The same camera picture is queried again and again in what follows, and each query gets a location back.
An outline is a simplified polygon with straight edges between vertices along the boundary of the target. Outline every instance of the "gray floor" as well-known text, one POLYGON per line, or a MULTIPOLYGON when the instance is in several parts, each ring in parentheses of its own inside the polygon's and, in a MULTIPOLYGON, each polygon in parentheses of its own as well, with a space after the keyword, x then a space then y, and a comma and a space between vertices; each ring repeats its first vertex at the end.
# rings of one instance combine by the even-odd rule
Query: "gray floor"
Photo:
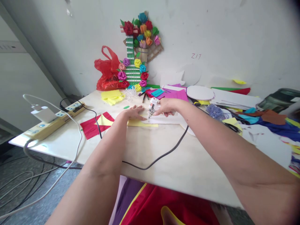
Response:
MULTIPOLYGON (((13 157, 6 160, 6 162, 9 162, 11 160, 24 157, 24 153, 22 148, 15 147, 11 150, 9 150, 6 154, 10 154, 13 157)), ((47 161, 53 161, 53 157, 34 153, 37 156, 42 157, 43 159, 47 161)), ((57 164, 63 164, 65 160, 62 159, 55 159, 55 163, 57 164)), ((7 163, 5 165, 0 164, 0 188, 9 180, 17 176, 18 174, 25 172, 25 171, 33 171, 34 174, 41 173, 43 168, 43 164, 40 162, 36 162, 34 160, 31 160, 29 158, 22 158, 15 160, 11 163, 7 163)), ((49 170, 51 166, 45 165, 45 168, 43 171, 49 170)), ((27 205, 37 199, 39 199, 51 186, 52 184, 57 180, 59 175, 63 172, 63 169, 57 169, 50 173, 49 177, 45 180, 43 185, 26 201, 23 203, 24 205, 27 205)), ((17 214, 11 216, 5 223, 3 221, 0 221, 0 225, 14 225, 14 224, 44 224, 49 216, 52 214, 53 210, 59 203, 62 196, 65 194, 71 183, 74 181, 76 176, 79 174, 80 170, 68 170, 66 174, 62 177, 62 179, 57 183, 57 185, 54 187, 54 189, 40 202, 37 204, 18 212, 17 214)), ((6 187, 0 190, 0 196, 2 196, 4 193, 9 191, 12 187, 14 187, 16 184, 23 181, 25 178, 30 177, 31 175, 29 173, 24 174, 11 183, 9 183, 6 187)), ((46 174, 40 176, 40 179, 38 180, 37 184, 35 185, 35 188, 31 193, 33 193, 36 188, 43 182, 43 180, 46 178, 46 174)), ((29 193, 30 189, 33 187, 34 183, 36 181, 36 178, 34 178, 29 186, 21 192, 20 195, 17 196, 13 201, 5 205, 4 207, 0 208, 0 215, 4 215, 5 213, 10 212, 13 208, 15 208, 20 202, 25 198, 25 196, 29 193)), ((16 188, 14 191, 12 191, 9 195, 7 195, 5 198, 0 200, 0 207, 3 205, 7 200, 9 200, 12 196, 14 196, 16 193, 18 193, 26 183, 19 186, 19 188, 16 188)), ((243 210, 227 207, 229 215, 232 218, 233 224, 243 224, 243 225, 252 225, 254 224, 251 219, 248 217, 247 213, 243 210)))

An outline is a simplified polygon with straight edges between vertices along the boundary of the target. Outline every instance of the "red plastic bag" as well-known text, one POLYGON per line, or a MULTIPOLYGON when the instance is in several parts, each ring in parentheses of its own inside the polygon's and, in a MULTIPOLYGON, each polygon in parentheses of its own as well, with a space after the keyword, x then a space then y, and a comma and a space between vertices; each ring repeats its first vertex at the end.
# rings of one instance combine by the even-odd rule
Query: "red plastic bag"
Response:
POLYGON ((118 56, 107 46, 102 46, 102 54, 108 60, 97 59, 95 60, 95 68, 102 73, 102 76, 97 82, 97 90, 110 91, 118 88, 124 88, 118 79, 118 71, 120 61, 118 56), (111 59, 104 53, 104 48, 108 49, 111 59))

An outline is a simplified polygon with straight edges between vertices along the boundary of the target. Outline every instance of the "person's left hand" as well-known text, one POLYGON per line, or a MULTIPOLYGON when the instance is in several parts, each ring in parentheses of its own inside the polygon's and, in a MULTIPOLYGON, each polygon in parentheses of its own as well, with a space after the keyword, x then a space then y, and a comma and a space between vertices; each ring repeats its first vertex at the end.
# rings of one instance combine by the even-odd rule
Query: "person's left hand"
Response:
POLYGON ((137 120, 147 120, 146 118, 140 116, 138 113, 143 111, 145 108, 143 106, 137 107, 136 105, 131 107, 128 110, 125 110, 124 112, 127 114, 129 119, 137 119, 137 120))

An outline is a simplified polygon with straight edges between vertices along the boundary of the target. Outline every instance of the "power strip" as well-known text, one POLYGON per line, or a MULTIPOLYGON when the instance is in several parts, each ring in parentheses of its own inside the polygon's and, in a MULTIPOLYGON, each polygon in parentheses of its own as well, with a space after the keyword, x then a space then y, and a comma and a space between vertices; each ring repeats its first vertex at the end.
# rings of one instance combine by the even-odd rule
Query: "power strip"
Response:
MULTIPOLYGON (((85 108, 82 107, 82 105, 78 102, 66 107, 67 110, 69 110, 68 114, 71 117, 74 117, 81 113, 85 108)), ((64 112, 60 111, 56 113, 56 119, 49 123, 41 122, 38 125, 32 127, 28 131, 25 131, 23 134, 30 137, 33 140, 44 140, 46 137, 48 137, 50 134, 52 134, 54 131, 56 131, 58 128, 60 128, 62 125, 64 125, 66 122, 70 120, 70 117, 64 112)))

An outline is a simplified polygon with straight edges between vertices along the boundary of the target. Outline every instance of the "blue paper flower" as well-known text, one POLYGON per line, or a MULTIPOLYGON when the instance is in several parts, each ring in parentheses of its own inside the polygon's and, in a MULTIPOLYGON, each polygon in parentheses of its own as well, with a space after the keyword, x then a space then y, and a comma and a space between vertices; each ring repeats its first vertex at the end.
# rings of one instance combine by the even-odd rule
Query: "blue paper flower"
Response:
POLYGON ((140 42, 141 40, 144 39, 144 35, 140 34, 138 37, 137 37, 137 40, 140 42))
POLYGON ((144 12, 140 13, 140 15, 138 16, 138 19, 140 20, 141 23, 146 23, 146 21, 148 20, 146 14, 144 12))
POLYGON ((140 72, 146 72, 146 67, 144 65, 140 65, 140 72))

